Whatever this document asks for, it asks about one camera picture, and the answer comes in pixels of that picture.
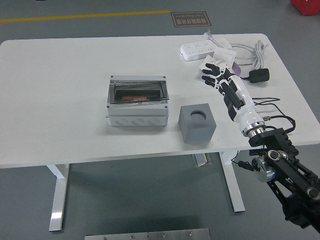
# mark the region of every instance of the metal plate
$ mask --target metal plate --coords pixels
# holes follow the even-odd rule
[[[210,240],[208,228],[86,236],[84,240]]]
[[[148,240],[147,232],[86,236],[84,240]]]
[[[149,232],[148,240],[210,240],[208,228]]]

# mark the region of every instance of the power strip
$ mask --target power strip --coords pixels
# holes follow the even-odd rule
[[[193,61],[204,59],[208,55],[212,56],[216,47],[217,45],[215,45],[212,41],[203,40],[182,44],[180,52],[184,60]]]

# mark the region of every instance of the transparent lid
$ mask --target transparent lid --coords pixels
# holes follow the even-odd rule
[[[165,80],[116,80],[110,81],[110,104],[154,102],[168,100]]]

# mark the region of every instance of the black power adapter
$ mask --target black power adapter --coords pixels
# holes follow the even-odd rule
[[[248,77],[242,77],[242,79],[249,80],[250,83],[252,84],[266,82],[270,79],[269,69],[262,68],[262,69],[252,70],[249,72]]]

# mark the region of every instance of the robotic arm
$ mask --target robotic arm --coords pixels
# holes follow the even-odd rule
[[[259,180],[267,182],[282,204],[285,220],[303,229],[312,225],[320,233],[320,179],[303,166],[296,156],[298,150],[292,145],[283,128],[266,130],[264,119],[255,111],[255,104],[241,78],[227,68],[206,64],[202,76],[207,85],[218,89],[227,106],[230,118],[239,124],[240,131],[249,137],[251,147],[263,146],[261,156],[252,165],[240,167],[256,171]],[[277,184],[291,192],[285,197]]]

